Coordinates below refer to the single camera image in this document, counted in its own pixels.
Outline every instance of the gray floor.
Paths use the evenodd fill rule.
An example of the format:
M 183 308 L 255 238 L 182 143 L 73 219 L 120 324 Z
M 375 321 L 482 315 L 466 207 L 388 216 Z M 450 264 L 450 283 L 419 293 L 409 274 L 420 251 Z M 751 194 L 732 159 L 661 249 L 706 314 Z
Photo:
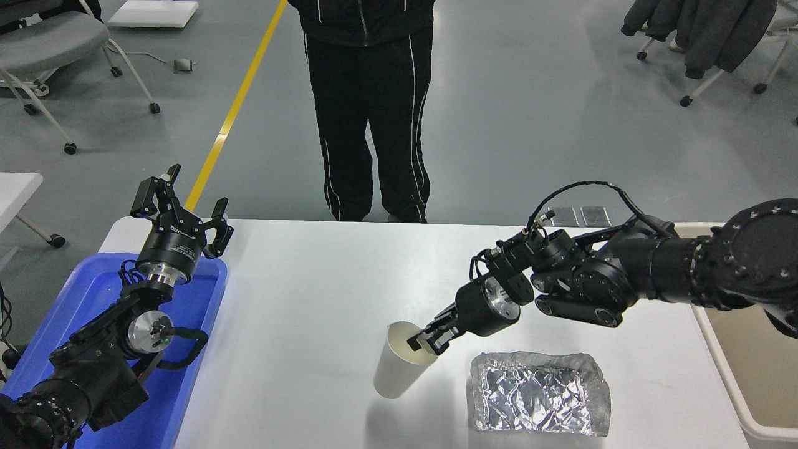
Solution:
M 121 3 L 104 0 L 104 16 Z M 431 222 L 521 225 L 549 192 L 586 179 L 613 181 L 671 221 L 726 221 L 796 195 L 798 56 L 755 95 L 778 53 L 761 46 L 683 109 L 678 100 L 698 81 L 683 76 L 682 56 L 665 44 L 635 59 L 646 39 L 620 33 L 630 4 L 438 2 L 423 128 Z M 101 54 L 60 73 L 45 101 L 73 134 L 75 156 L 43 117 L 0 97 L 0 170 L 44 175 L 24 212 L 69 241 L 53 250 L 18 222 L 0 235 L 0 247 L 21 248 L 0 273 L 14 302 L 12 342 L 32 337 L 75 264 L 129 212 L 139 181 L 180 163 L 176 190 L 187 198 L 277 5 L 201 0 L 183 30 L 114 29 L 127 51 L 190 58 L 196 71 L 173 74 L 132 57 L 161 105 L 156 116 L 132 77 L 111 77 Z M 289 7 L 196 212 L 207 215 L 225 196 L 230 217 L 331 220 L 322 178 L 302 33 Z M 367 220 L 386 221 L 378 197 L 374 204 Z M 598 187 L 552 205 L 604 205 L 614 222 L 628 215 Z

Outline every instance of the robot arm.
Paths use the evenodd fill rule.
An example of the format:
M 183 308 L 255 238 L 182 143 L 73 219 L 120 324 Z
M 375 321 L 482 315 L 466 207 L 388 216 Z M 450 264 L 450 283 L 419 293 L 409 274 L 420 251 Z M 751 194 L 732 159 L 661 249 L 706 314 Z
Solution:
M 473 260 L 455 302 L 408 345 L 440 355 L 466 332 L 488 336 L 514 324 L 532 301 L 547 315 L 615 328 L 640 297 L 725 311 L 757 304 L 780 332 L 798 338 L 798 199 L 740 211 L 712 233 L 679 238 L 672 223 L 637 212 L 576 238 L 547 234 L 530 220 L 475 257 L 488 273 L 474 276 Z M 594 250 L 597 243 L 604 245 Z
M 144 381 L 155 368 L 180 369 L 199 355 L 207 334 L 174 326 L 158 308 L 172 300 L 176 284 L 191 281 L 201 253 L 222 255 L 233 228 L 223 216 L 227 198 L 205 223 L 180 206 L 172 188 L 179 171 L 174 165 L 164 178 L 139 186 L 131 215 L 151 220 L 152 231 L 135 261 L 138 272 L 120 271 L 117 302 L 50 354 L 49 378 L 16 400 L 0 395 L 0 447 L 72 447 L 84 424 L 94 431 L 110 426 L 147 401 Z M 207 244 L 210 228 L 216 233 Z M 164 349 L 173 336 L 196 343 L 184 360 L 167 362 Z

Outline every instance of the foil-covered tray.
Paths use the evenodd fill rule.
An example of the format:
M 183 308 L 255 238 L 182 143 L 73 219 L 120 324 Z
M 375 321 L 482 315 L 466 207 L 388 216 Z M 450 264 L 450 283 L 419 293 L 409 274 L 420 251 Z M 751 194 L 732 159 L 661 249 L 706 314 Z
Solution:
M 588 354 L 480 354 L 471 362 L 478 431 L 607 436 L 610 388 Z

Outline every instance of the office chair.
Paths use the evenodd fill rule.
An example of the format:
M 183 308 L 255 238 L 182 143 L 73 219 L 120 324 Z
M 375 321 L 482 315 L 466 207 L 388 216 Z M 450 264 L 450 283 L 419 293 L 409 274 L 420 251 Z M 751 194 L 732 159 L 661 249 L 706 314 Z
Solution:
M 113 47 L 130 69 L 149 100 L 150 113 L 159 113 L 160 106 L 141 81 L 127 54 L 111 39 L 108 27 L 91 15 L 89 6 L 80 0 L 88 14 L 69 11 L 44 21 L 0 35 L 0 78 L 11 88 L 29 115 L 42 112 L 66 140 L 64 152 L 75 154 L 77 146 L 29 86 L 20 82 L 17 74 L 39 73 L 66 66 L 102 49 L 111 65 L 114 77 L 122 75 L 111 60 L 107 46 Z M 61 5 L 61 0 L 0 0 L 0 23 L 28 18 Z M 33 104 L 17 91 L 21 87 Z

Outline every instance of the dark gray coat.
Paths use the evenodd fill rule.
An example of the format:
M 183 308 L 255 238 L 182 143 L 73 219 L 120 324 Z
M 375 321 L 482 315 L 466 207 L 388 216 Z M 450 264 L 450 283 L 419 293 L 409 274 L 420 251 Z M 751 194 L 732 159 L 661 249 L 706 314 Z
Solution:
M 776 0 L 635 0 L 621 31 L 665 41 L 676 30 L 685 49 L 685 76 L 701 79 L 712 66 L 734 71 L 753 51 L 776 13 Z

